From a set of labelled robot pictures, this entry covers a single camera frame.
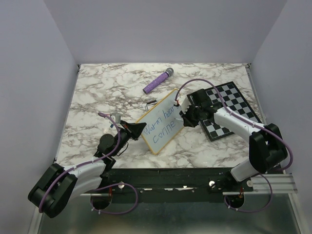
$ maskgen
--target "wooden whiteboard frame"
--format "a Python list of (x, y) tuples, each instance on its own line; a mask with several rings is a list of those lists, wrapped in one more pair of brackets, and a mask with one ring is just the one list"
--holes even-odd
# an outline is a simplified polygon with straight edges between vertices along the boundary
[[(136, 123), (138, 123), (141, 119), (143, 119), (148, 113), (150, 113), (155, 107), (157, 107), (163, 100), (165, 100), (168, 96), (170, 96), (170, 94), (172, 94), (175, 90), (178, 90), (177, 88), (175, 88), (175, 89), (173, 89), (169, 94), (167, 94), (162, 100), (160, 100), (159, 101), (159, 103), (157, 103), (155, 106), (153, 106), (152, 107), (152, 109), (151, 110), (149, 110), (148, 112), (146, 112), (144, 115), (142, 115), (137, 121), (136, 121)], [(165, 146), (166, 145), (168, 145), (168, 143), (170, 142), (170, 141), (172, 141), (172, 139), (173, 138), (175, 138), (176, 137), (176, 135), (178, 134), (178, 133), (180, 133), (181, 132), (181, 130), (183, 129), (184, 127), (182, 127), (160, 150), (158, 150), (158, 152), (154, 152), (153, 150), (152, 150), (152, 148), (151, 148), (151, 146), (149, 145), (149, 143), (147, 142), (147, 140), (145, 139), (145, 137), (141, 134), (141, 136), (142, 136), (142, 138), (143, 138), (143, 140), (145, 141), (145, 143), (147, 144), (147, 146), (148, 146), (148, 148), (150, 148), (150, 151), (152, 151), (152, 153), (154, 154), (154, 155), (157, 155), (163, 148), (165, 148)]]

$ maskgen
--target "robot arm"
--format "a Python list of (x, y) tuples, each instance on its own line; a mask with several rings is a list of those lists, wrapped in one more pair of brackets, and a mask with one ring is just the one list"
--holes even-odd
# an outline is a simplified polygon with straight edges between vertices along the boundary
[[(224, 180), (219, 182), (219, 188), (229, 188), (232, 184), (241, 182), (255, 174), (265, 173), (286, 159), (285, 146), (275, 137), (254, 127), (257, 124), (257, 126), (261, 126), (282, 138), (276, 125), (265, 126), (254, 122), (253, 125), (247, 124), (234, 117), (231, 112), (229, 113), (220, 102), (212, 103), (204, 89), (192, 93), (192, 97), (196, 106), (192, 105), (187, 97), (184, 100), (179, 100), (182, 107), (180, 115), (183, 118), (184, 126), (195, 127), (199, 121), (208, 120), (230, 129), (250, 145), (249, 158), (232, 168)], [(250, 122), (249, 119), (237, 113), (235, 115)]]
[(89, 164), (75, 168), (74, 166), (62, 167), (57, 163), (52, 164), (28, 195), (28, 200), (39, 207), (43, 196), (52, 182), (67, 169), (75, 169), (65, 174), (50, 191), (43, 203), (42, 211), (50, 218), (57, 216), (66, 206), (67, 202), (82, 193), (97, 189), (102, 182), (101, 175), (109, 171), (116, 160), (118, 152), (124, 147), (129, 139), (138, 140), (146, 123), (127, 123), (120, 121), (123, 128), (120, 128), (120, 143), (118, 148), (109, 157), (94, 162), (96, 159), (111, 152), (118, 140), (111, 134), (105, 134), (100, 138), (97, 151)]

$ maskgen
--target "chessboard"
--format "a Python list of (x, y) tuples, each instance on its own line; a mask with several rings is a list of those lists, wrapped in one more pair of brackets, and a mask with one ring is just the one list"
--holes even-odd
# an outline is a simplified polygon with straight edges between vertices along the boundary
[[(249, 118), (254, 122), (261, 123), (261, 120), (256, 115), (254, 110), (251, 108), (233, 81), (218, 85), (216, 87), (228, 107), (243, 117)], [(206, 92), (213, 103), (221, 101), (214, 88), (206, 89)], [(192, 99), (192, 94), (187, 95), (187, 97), (192, 105), (196, 105)], [(229, 129), (217, 124), (210, 123), (208, 120), (201, 121), (201, 125), (203, 126), (210, 141), (215, 141), (234, 134)]]

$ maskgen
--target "small black object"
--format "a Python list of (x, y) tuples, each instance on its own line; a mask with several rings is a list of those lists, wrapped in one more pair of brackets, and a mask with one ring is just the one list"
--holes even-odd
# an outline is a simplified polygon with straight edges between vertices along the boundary
[(149, 101), (149, 102), (147, 102), (146, 104), (149, 105), (149, 104), (152, 104), (152, 103), (154, 103), (154, 102), (157, 102), (157, 101), (156, 101), (156, 100)]
[[(28, 200), (30, 200), (35, 206), (39, 207), (47, 189), (63, 172), (63, 167), (57, 163), (52, 164), (32, 188), (28, 195)], [(57, 216), (65, 208), (76, 182), (77, 178), (72, 174), (67, 173), (63, 176), (46, 197), (42, 211), (50, 218)]]

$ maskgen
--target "checkered pattern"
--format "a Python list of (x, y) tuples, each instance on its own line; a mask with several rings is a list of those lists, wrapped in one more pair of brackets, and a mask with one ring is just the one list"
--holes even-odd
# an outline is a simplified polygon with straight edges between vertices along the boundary
[[(230, 107), (233, 111), (246, 118), (249, 118), (254, 122), (261, 122), (259, 117), (255, 114), (249, 103), (246, 101), (246, 99), (243, 97), (243, 95), (233, 82), (218, 85), (217, 89), (225, 100), (227, 106)], [(221, 101), (214, 88), (207, 89), (206, 92), (213, 103)], [(192, 104), (196, 104), (193, 102), (191, 95), (188, 95), (188, 98)], [(219, 126), (217, 124), (210, 123), (207, 120), (201, 121), (201, 124), (205, 132), (207, 133), (210, 141), (218, 140), (234, 134), (229, 129)]]

